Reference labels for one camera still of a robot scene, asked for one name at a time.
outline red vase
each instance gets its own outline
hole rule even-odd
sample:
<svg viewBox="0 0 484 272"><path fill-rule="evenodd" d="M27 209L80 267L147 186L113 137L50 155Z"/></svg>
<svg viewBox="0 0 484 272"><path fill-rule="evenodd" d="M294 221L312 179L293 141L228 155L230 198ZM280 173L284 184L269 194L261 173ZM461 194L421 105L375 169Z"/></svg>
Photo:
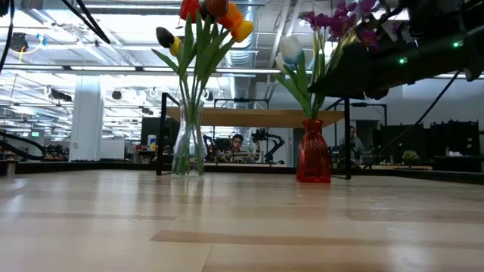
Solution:
<svg viewBox="0 0 484 272"><path fill-rule="evenodd" d="M323 121L309 119L303 122L306 132L299 144L296 179L303 183L331 183L330 155L321 134Z"/></svg>

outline vase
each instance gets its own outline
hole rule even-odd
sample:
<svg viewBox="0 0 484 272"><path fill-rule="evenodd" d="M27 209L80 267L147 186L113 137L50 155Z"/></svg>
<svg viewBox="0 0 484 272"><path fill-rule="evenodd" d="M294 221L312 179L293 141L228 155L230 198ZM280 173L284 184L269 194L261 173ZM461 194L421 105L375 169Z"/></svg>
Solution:
<svg viewBox="0 0 484 272"><path fill-rule="evenodd" d="M193 100L180 101L180 129L173 152L172 172L177 175L198 175L203 168L203 142L200 129L203 101L197 105Z"/></svg>
<svg viewBox="0 0 484 272"><path fill-rule="evenodd" d="M309 119L303 122L306 130L299 143L296 179L302 183L331 183L330 155L321 129L323 121Z"/></svg>

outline floor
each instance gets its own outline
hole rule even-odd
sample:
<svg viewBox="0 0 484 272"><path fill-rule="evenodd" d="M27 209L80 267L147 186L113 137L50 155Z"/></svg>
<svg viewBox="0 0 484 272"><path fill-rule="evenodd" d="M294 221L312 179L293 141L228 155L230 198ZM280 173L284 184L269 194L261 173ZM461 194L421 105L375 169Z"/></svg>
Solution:
<svg viewBox="0 0 484 272"><path fill-rule="evenodd" d="M3 272L484 271L484 187L90 171L0 179Z"/></svg>

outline ceiling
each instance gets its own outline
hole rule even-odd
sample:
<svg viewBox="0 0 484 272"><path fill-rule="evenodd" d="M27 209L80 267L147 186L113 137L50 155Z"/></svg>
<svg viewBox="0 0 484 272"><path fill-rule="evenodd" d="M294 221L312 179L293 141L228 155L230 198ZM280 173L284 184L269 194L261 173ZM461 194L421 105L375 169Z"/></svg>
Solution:
<svg viewBox="0 0 484 272"><path fill-rule="evenodd" d="M18 6L14 18L14 32L26 34L28 50L19 54L8 52L7 64L54 65L54 66L165 66L152 52L156 48L164 54L155 36L158 26L167 28L174 35L183 35L184 21L178 18L180 1L138 1L116 0L89 1L85 5L91 11L100 27L111 40L110 45L103 43L84 23L76 17L61 1L30 1L28 8ZM249 0L234 1L246 18L254 22L254 32L247 42L236 44L220 67L267 69L274 67L281 36L293 35L302 42L307 60L312 59L312 30L296 18L300 11L331 12L332 1L302 0ZM5 39L10 23L9 16L0 18L0 43ZM39 40L45 39L45 45ZM47 94L51 90L60 91L75 99L76 77L79 71L33 71L5 69L0 75L0 111L4 127L39 127L42 123L55 128L62 125L68 135L72 119L72 103L52 100ZM266 75L234 75L218 73L213 76L207 91L214 98L268 96L274 79ZM104 111L104 136L124 135L137 139L141 131L138 121L146 116L138 107L151 109L154 116L159 115L160 94L168 92L177 99L178 79L171 73L124 73L113 71L102 75L106 102ZM275 88L271 103L290 104L296 101L283 88ZM113 91L123 92L122 100L111 97ZM206 101L206 107L213 107ZM234 107L227 103L224 107ZM113 130L112 121L126 129ZM50 136L60 136L52 132Z"/></svg>

